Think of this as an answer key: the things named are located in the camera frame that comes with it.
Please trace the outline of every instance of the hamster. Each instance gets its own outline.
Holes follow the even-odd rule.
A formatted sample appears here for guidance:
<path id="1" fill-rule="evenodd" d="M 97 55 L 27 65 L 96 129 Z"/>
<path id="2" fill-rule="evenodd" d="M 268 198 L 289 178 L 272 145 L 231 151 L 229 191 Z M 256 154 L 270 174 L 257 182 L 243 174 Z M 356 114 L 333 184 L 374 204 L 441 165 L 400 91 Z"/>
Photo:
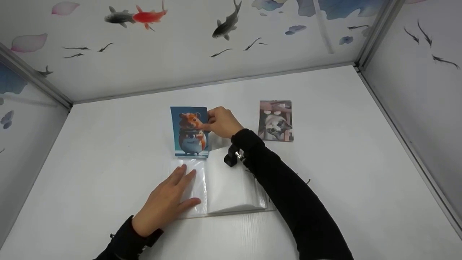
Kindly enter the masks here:
<path id="1" fill-rule="evenodd" d="M 200 113 L 180 113 L 180 136 L 178 138 L 181 149 L 187 154 L 199 154 L 205 149 L 207 140 L 205 134 L 200 130 L 203 124 L 200 120 Z"/>

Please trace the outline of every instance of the hamster card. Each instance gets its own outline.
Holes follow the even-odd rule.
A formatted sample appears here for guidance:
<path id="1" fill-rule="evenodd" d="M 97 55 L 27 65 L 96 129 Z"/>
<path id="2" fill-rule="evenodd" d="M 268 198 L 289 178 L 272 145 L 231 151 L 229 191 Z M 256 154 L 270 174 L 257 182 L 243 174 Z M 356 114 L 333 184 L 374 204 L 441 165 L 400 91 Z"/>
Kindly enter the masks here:
<path id="1" fill-rule="evenodd" d="M 175 155 L 180 157 L 207 158 L 208 132 L 199 127 L 208 122 L 206 107 L 170 107 L 175 139 Z"/>

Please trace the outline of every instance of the left hand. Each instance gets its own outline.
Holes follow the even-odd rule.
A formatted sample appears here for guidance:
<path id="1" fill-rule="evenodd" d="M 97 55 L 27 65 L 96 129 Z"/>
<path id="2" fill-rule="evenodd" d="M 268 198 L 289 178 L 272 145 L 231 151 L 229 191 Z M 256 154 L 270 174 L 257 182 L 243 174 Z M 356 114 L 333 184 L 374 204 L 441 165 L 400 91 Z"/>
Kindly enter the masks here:
<path id="1" fill-rule="evenodd" d="M 148 237 L 184 211 L 201 203 L 199 198 L 190 198 L 180 203 L 184 190 L 196 175 L 196 170 L 184 175 L 185 173 L 186 165 L 183 164 L 151 192 L 143 208 L 132 219 L 136 233 Z"/>

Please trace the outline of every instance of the black clip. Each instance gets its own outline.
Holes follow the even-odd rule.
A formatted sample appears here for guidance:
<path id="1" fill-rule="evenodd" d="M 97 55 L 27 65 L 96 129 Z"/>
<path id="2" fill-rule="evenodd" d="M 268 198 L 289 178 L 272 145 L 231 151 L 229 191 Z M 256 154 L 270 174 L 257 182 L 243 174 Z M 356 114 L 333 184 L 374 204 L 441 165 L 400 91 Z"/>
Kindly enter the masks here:
<path id="1" fill-rule="evenodd" d="M 237 148 L 237 146 L 235 146 L 234 144 L 232 144 L 229 149 L 228 149 L 228 154 L 225 156 L 224 158 L 224 161 L 225 163 L 229 166 L 229 167 L 233 167 L 234 165 L 237 164 L 237 159 L 239 158 L 239 160 L 241 160 L 242 162 L 244 162 L 245 160 L 245 157 L 242 156 L 240 153 L 239 153 L 239 148 Z"/>

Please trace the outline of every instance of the metal frame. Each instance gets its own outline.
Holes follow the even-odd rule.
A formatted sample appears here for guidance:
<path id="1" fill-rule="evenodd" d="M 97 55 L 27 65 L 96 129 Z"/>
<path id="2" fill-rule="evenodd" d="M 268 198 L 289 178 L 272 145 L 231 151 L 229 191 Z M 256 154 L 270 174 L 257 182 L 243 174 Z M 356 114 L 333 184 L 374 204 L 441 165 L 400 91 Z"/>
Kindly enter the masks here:
<path id="1" fill-rule="evenodd" d="M 378 108 L 382 112 L 383 116 L 387 120 L 388 124 L 390 125 L 391 129 L 394 131 L 396 137 L 400 141 L 401 145 L 403 146 L 404 150 L 406 151 L 407 155 L 411 159 L 412 163 L 415 165 L 417 171 L 419 172 L 420 176 L 422 177 L 423 181 L 427 185 L 428 189 L 432 193 L 433 197 L 435 198 L 436 202 L 438 203 L 439 207 L 443 211 L 443 213 L 448 218 L 451 226 L 456 231 L 457 235 L 462 239 L 462 220 L 457 215 L 454 208 L 451 206 L 449 201 L 447 200 L 446 196 L 444 195 L 443 191 L 439 188 L 438 184 L 436 183 L 435 179 L 432 177 L 431 172 L 425 166 L 424 162 L 420 158 L 417 151 L 413 148 L 411 141 L 405 135 L 402 128 L 397 124 L 398 122 L 394 116 L 389 113 L 390 109 L 387 108 L 384 102 L 382 102 L 375 91 L 369 85 L 369 82 L 364 77 L 361 72 L 358 72 L 359 77 L 363 81 L 365 87 L 371 94 L 371 97 L 374 99 L 375 103 L 377 104 Z"/>
<path id="2" fill-rule="evenodd" d="M 369 34 L 356 58 L 355 64 L 359 71 L 364 70 L 367 65 L 369 65 L 372 56 L 374 56 L 378 46 L 385 38 L 388 29 L 401 10 L 401 7 L 404 5 L 404 2 L 405 0 L 388 0 L 388 2 L 382 6 L 380 15 L 378 15 L 372 26 L 374 29 L 371 34 Z"/>
<path id="3" fill-rule="evenodd" d="M 164 87 L 161 89 L 150 90 L 150 91 L 140 91 L 140 92 L 133 92 L 133 93 L 127 93 L 127 94 L 122 94 L 122 95 L 108 96 L 104 98 L 86 99 L 86 100 L 80 100 L 80 101 L 73 102 L 70 98 L 64 95 L 57 87 L 55 87 L 45 78 L 39 76 L 37 72 L 31 66 L 25 63 L 23 60 L 21 60 L 18 56 L 16 56 L 6 46 L 2 44 L 0 44 L 0 62 L 7 65 L 9 68 L 11 68 L 14 72 L 18 73 L 18 75 L 22 76 L 27 81 L 32 82 L 44 94 L 46 94 L 47 96 L 49 96 L 50 98 L 58 102 L 58 104 L 65 107 L 69 111 L 71 110 L 73 104 L 83 104 L 83 103 L 97 102 L 97 101 L 108 100 L 108 99 L 126 98 L 126 97 L 132 97 L 132 96 L 138 96 L 138 95 L 144 95 L 144 94 L 152 94 L 152 93 L 160 93 L 160 92 L 173 91 L 173 90 L 188 89 L 188 88 L 193 88 L 193 87 L 201 87 L 201 86 L 207 86 L 207 85 L 212 85 L 212 84 L 222 84 L 222 83 L 236 82 L 236 81 L 242 81 L 242 80 L 259 79 L 259 78 L 264 78 L 264 77 L 271 77 L 271 76 L 307 72 L 307 71 L 313 71 L 313 70 L 319 70 L 319 69 L 355 65 L 354 67 L 359 77 L 363 81 L 365 87 L 369 91 L 371 97 L 374 99 L 375 103 L 379 107 L 383 116 L 385 117 L 390 127 L 396 134 L 396 137 L 401 142 L 403 148 L 405 149 L 409 158 L 411 159 L 411 161 L 417 168 L 419 174 L 421 175 L 425 184 L 429 188 L 430 192 L 432 193 L 436 202 L 440 206 L 441 210 L 448 218 L 449 222 L 451 223 L 452 227 L 455 229 L 456 233 L 462 239 L 462 221 L 460 217 L 456 214 L 456 212 L 454 211 L 454 209 L 448 202 L 447 198 L 445 197 L 444 193 L 438 187 L 430 171 L 426 168 L 422 159 L 419 157 L 418 153 L 412 147 L 409 139 L 406 137 L 403 130 L 396 123 L 397 120 L 393 118 L 393 116 L 388 112 L 389 109 L 387 109 L 386 105 L 378 98 L 374 90 L 369 85 L 367 79 L 362 74 L 362 71 L 364 71 L 367 68 L 373 55 L 378 49 L 380 43 L 385 38 L 385 35 L 388 29 L 393 23 L 395 17 L 397 16 L 404 2 L 405 0 L 387 0 L 387 2 L 382 6 L 382 9 L 380 10 L 379 15 L 377 16 L 372 26 L 373 28 L 372 32 L 366 38 L 366 41 L 363 47 L 361 48 L 358 54 L 358 57 L 354 63 L 353 62 L 338 63 L 338 64 L 331 64 L 327 66 L 311 67 L 311 68 L 304 68 L 304 69 L 284 71 L 284 72 L 278 72 L 278 73 L 270 73 L 270 74 L 261 74 L 261 75 L 255 75 L 255 76 L 229 79 L 229 80 L 203 82 L 203 83 L 193 84 L 193 85 Z"/>
<path id="4" fill-rule="evenodd" d="M 38 73 L 16 54 L 10 51 L 6 46 L 0 43 L 0 62 L 9 67 L 23 79 L 32 83 L 45 95 L 56 101 L 59 105 L 71 110 L 73 102 L 64 95 L 57 87 L 44 77 L 39 77 Z"/>

